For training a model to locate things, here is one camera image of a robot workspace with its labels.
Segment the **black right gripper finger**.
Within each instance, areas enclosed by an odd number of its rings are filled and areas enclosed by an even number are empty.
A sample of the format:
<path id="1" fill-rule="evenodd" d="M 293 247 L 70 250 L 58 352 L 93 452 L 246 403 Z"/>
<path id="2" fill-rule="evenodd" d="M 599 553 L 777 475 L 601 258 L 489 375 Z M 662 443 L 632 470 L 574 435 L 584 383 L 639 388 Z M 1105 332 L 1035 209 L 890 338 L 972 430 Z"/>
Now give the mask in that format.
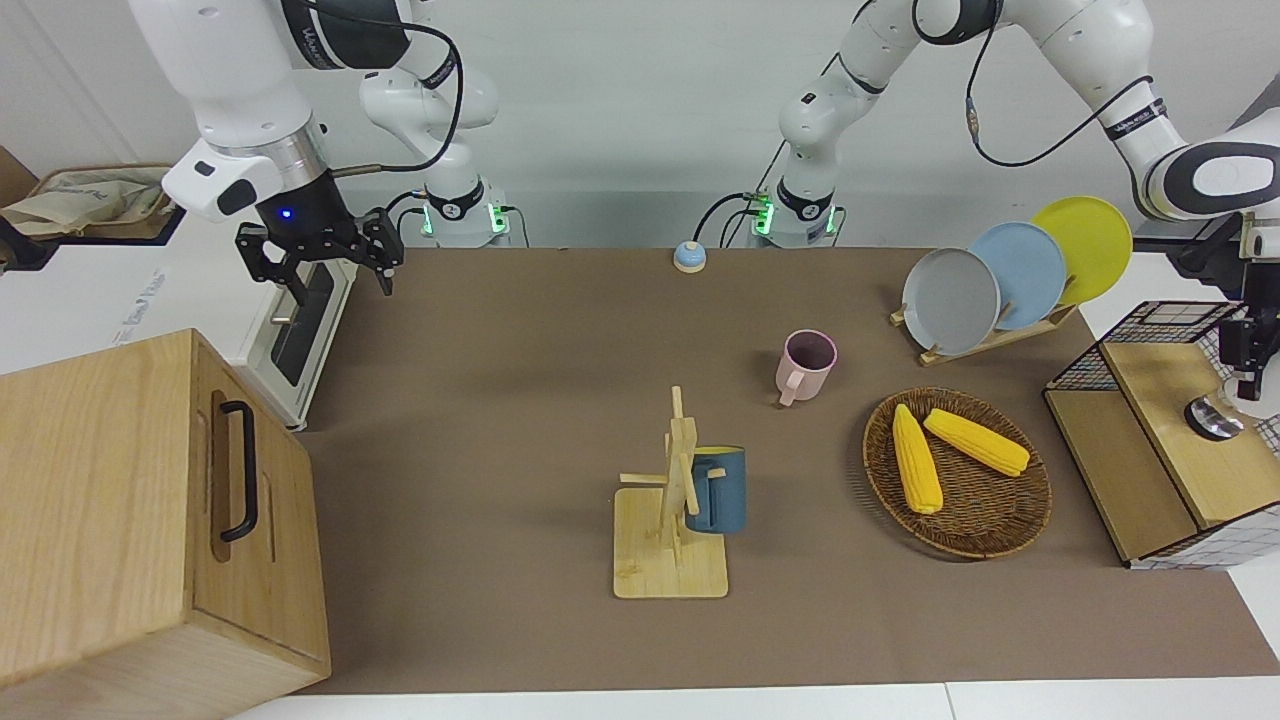
<path id="1" fill-rule="evenodd" d="M 271 260 L 265 250 L 269 245 L 282 250 L 265 225 L 238 227 L 237 250 L 250 275 L 256 282 L 271 282 L 287 290 L 302 307 L 308 295 L 307 286 L 298 274 L 302 259 L 284 251 L 279 260 Z"/>
<path id="2" fill-rule="evenodd" d="M 385 296 L 393 293 L 396 268 L 404 263 L 404 245 L 385 208 L 374 208 L 357 219 L 357 264 L 375 275 Z"/>

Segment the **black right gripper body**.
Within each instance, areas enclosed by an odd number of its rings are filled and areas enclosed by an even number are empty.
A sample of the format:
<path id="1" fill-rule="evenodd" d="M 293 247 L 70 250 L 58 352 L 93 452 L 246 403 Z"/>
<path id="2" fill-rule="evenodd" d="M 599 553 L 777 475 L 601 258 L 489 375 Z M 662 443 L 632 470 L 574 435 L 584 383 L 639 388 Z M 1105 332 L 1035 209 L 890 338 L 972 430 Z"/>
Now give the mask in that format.
<path id="1" fill-rule="evenodd" d="M 275 246 L 302 259 L 360 259 L 362 240 L 332 170 L 255 205 Z"/>

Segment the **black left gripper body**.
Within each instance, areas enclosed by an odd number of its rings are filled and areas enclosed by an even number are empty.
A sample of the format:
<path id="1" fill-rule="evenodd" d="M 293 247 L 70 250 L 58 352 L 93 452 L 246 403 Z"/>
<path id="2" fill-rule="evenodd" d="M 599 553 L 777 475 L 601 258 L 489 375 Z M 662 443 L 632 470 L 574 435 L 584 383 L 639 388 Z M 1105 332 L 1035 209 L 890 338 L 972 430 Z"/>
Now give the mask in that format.
<path id="1" fill-rule="evenodd" d="M 1242 302 L 1256 336 L 1277 336 L 1279 263 L 1253 260 L 1245 264 Z"/>

